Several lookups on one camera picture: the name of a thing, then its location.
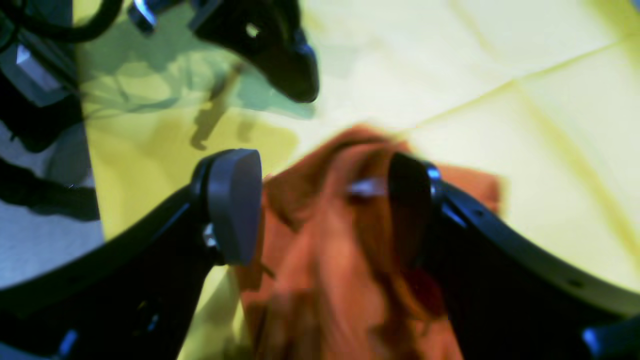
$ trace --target orange cloth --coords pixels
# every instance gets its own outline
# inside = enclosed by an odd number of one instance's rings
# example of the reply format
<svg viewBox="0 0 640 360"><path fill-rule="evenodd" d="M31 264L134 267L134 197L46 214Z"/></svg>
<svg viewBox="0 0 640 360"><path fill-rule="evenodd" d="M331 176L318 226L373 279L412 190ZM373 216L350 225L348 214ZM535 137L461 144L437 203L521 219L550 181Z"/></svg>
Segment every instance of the orange cloth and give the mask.
<svg viewBox="0 0 640 360"><path fill-rule="evenodd" d="M462 359L438 286L399 255L417 250L428 204L347 191L386 179L398 151L358 126L265 182L256 260L236 269L257 359ZM440 170L497 211L495 177Z"/></svg>

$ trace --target mounting hole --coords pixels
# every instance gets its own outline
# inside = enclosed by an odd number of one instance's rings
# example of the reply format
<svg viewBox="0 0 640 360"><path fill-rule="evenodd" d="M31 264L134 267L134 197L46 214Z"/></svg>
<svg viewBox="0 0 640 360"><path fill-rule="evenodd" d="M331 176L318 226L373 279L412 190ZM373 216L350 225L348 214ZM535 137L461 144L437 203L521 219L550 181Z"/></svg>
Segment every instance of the mounting hole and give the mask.
<svg viewBox="0 0 640 360"><path fill-rule="evenodd" d="M584 283L576 279L569 279L567 280L567 283L573 286L574 288L578 288L578 289L582 289L584 287Z"/></svg>
<svg viewBox="0 0 640 360"><path fill-rule="evenodd" d="M260 33L260 29L252 24L251 22L246 25L246 34L249 35L250 38L255 38Z"/></svg>

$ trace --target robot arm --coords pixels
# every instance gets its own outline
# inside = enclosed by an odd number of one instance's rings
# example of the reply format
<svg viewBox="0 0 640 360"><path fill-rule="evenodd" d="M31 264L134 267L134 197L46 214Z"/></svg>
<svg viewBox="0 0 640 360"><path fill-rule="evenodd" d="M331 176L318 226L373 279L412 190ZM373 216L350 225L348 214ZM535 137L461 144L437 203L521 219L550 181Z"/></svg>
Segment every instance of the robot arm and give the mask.
<svg viewBox="0 0 640 360"><path fill-rule="evenodd" d="M175 360L211 268L252 258L261 191L257 151L204 159L190 185L103 247L1 289L0 357Z"/></svg>
<svg viewBox="0 0 640 360"><path fill-rule="evenodd" d="M129 18L146 35L157 17L185 0L135 0ZM296 102L318 96L316 55L307 44L297 0L190 0L189 28L201 40L220 45L256 66L278 91Z"/></svg>
<svg viewBox="0 0 640 360"><path fill-rule="evenodd" d="M412 161L391 178L429 187L417 262L440 284L466 360L640 358L639 294L537 247L442 181L435 166Z"/></svg>

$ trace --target metal bracket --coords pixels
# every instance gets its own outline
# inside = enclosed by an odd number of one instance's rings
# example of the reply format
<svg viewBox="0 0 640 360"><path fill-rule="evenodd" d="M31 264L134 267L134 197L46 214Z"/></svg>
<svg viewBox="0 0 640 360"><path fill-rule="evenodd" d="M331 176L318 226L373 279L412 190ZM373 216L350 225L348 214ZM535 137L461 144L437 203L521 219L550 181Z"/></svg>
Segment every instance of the metal bracket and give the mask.
<svg viewBox="0 0 640 360"><path fill-rule="evenodd" d="M146 34L157 16L185 0L135 0L129 18ZM254 65L278 91L296 102L313 102L319 92L316 55L300 23L297 0L191 0L196 14L189 28Z"/></svg>

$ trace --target yellow table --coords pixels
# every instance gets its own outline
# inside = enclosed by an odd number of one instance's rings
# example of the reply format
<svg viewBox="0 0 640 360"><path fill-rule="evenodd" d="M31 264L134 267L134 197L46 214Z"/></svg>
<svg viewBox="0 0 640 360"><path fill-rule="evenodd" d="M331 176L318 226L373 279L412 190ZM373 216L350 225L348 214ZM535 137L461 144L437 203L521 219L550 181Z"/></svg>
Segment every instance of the yellow table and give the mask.
<svg viewBox="0 0 640 360"><path fill-rule="evenodd" d="M97 3L76 1L76 18ZM187 6L161 17L150 39L123 17L79 49L107 239L212 152L258 149L264 173L275 173L369 122L432 160L503 176L516 230L640 291L640 16L630 0L301 5L321 73L311 105L197 41ZM215 269L181 358L242 357L242 320L233 279Z"/></svg>

